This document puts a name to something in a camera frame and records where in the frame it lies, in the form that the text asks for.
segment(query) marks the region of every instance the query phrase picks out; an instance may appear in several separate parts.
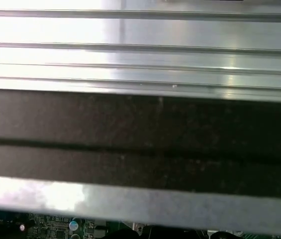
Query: green circuit board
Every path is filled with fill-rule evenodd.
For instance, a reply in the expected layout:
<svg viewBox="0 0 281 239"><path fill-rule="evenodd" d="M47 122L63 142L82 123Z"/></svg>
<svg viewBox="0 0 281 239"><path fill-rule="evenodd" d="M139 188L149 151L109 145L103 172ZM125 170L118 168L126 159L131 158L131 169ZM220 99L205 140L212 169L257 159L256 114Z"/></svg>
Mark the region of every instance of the green circuit board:
<svg viewBox="0 0 281 239"><path fill-rule="evenodd" d="M76 219L39 214L29 214L28 217L36 221L36 226L28 230L26 239L69 239L73 235L78 235L79 237L77 238L80 239L98 239L108 233L128 228L124 223L105 220ZM69 223L72 220L79 221L79 227L75 231L69 228Z"/></svg>

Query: metal bar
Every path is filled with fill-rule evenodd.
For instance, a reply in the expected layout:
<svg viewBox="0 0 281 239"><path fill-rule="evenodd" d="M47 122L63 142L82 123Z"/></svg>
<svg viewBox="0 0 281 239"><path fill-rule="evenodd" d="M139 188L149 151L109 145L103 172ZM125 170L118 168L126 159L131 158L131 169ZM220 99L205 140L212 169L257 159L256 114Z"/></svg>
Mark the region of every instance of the metal bar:
<svg viewBox="0 0 281 239"><path fill-rule="evenodd" d="M198 46L168 46L168 45L139 45L139 44L93 44L93 43L45 43L45 42L0 42L0 47L9 48L39 48L39 49L78 49L98 51L145 51L145 52L177 52L177 53L210 53L210 54L243 54L281 56L280 49L248 49L221 48Z"/></svg>
<svg viewBox="0 0 281 239"><path fill-rule="evenodd" d="M0 177L0 209L281 235L281 200Z"/></svg>
<svg viewBox="0 0 281 239"><path fill-rule="evenodd" d="M191 12L191 11L143 11L143 10L36 10L0 9L0 16L48 17L48 18L102 18L102 19L161 19L161 20L204 20L281 22L278 13L240 12Z"/></svg>

